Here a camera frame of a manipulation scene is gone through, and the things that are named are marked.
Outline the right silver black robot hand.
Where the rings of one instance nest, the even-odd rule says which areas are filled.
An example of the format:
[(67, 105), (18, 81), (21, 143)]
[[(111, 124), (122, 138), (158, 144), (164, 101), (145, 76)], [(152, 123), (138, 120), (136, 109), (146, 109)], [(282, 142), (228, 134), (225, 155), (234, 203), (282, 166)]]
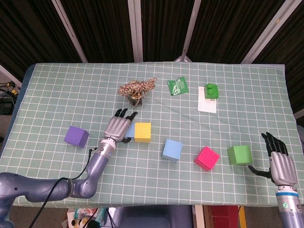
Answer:
[(276, 186), (291, 186), (297, 182), (297, 174), (293, 159), (288, 155), (287, 147), (284, 142), (275, 138), (270, 133), (262, 133), (266, 143), (269, 157), (269, 171), (258, 171), (253, 166), (248, 168), (257, 176), (271, 179)]

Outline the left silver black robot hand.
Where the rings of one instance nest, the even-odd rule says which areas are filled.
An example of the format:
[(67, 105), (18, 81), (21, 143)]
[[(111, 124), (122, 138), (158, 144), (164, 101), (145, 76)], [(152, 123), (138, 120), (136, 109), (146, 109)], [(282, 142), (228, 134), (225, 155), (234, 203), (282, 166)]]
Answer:
[(116, 111), (104, 131), (105, 138), (112, 138), (115, 143), (126, 144), (131, 141), (131, 137), (125, 138), (125, 135), (138, 112), (133, 112), (130, 116), (124, 117), (127, 111), (127, 108)]

